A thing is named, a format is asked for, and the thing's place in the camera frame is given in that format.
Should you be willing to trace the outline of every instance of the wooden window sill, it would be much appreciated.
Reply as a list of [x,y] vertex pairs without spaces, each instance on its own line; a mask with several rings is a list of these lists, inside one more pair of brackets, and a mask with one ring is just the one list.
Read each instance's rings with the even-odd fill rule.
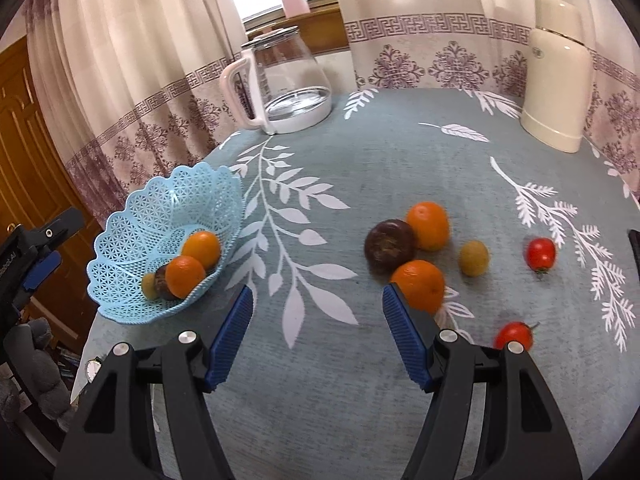
[[300,28],[300,36],[312,54],[324,54],[349,47],[340,6],[335,2],[316,7],[309,14],[281,18],[253,28],[247,32],[247,36],[252,40],[256,36],[277,28],[293,27],[294,25]]

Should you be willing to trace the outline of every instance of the wooden door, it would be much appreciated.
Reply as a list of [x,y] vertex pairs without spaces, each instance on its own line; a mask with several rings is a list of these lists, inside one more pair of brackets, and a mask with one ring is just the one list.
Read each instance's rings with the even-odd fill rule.
[[9,224],[41,227],[70,206],[82,212],[85,228],[58,249],[62,264],[31,307],[49,319],[56,338],[81,352],[96,313],[86,293],[86,265],[95,258],[94,238],[101,228],[79,199],[49,136],[22,38],[0,53],[0,243]]

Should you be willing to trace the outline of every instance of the orange fruit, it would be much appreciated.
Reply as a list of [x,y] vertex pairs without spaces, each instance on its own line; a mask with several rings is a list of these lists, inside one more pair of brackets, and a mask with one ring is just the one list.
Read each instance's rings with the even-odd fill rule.
[[437,251],[449,241],[449,218],[444,208],[435,202],[420,202],[406,214],[406,222],[414,230],[418,247]]
[[424,260],[412,260],[396,269],[390,282],[396,282],[409,305],[432,316],[442,305],[444,276],[440,269]]
[[186,239],[180,254],[192,256],[205,269],[210,269],[220,259],[220,241],[209,231],[198,231]]
[[176,256],[167,264],[164,280],[169,291],[183,300],[206,275],[202,264],[192,256]]

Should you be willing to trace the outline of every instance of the table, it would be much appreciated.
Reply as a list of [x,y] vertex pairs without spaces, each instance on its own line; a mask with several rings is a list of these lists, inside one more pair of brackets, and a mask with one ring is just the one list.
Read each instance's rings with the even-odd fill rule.
[[[640,402],[640,286],[626,237],[640,214],[587,140],[575,154],[553,150],[522,129],[518,110],[488,92],[363,91],[337,98],[303,132],[234,134],[206,161],[242,176],[248,217],[237,261],[172,318],[121,326],[98,315],[82,362],[123,340],[144,348],[197,331],[226,304],[223,286],[247,283],[254,318],[228,381],[207,396],[237,478],[400,478],[430,396],[404,371],[362,248],[377,222],[430,200],[451,225],[444,250],[420,255],[446,276],[438,321],[488,346],[510,320],[540,322],[530,354],[588,478]],[[533,236],[561,245],[543,279],[522,257]],[[465,278],[457,250],[475,238],[492,262]],[[459,476],[473,468],[483,390],[476,385]],[[177,476],[159,392],[154,410],[165,471]]]

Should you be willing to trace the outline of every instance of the curtain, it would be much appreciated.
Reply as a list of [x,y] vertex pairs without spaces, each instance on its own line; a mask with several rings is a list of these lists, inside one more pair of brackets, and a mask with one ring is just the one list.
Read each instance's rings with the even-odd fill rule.
[[[580,9],[596,69],[585,134],[640,198],[640,48],[611,0],[564,1]],[[534,0],[339,2],[360,88],[524,97]]]
[[27,0],[52,140],[104,226],[127,195],[193,165],[236,124],[218,77],[246,41],[232,0]]

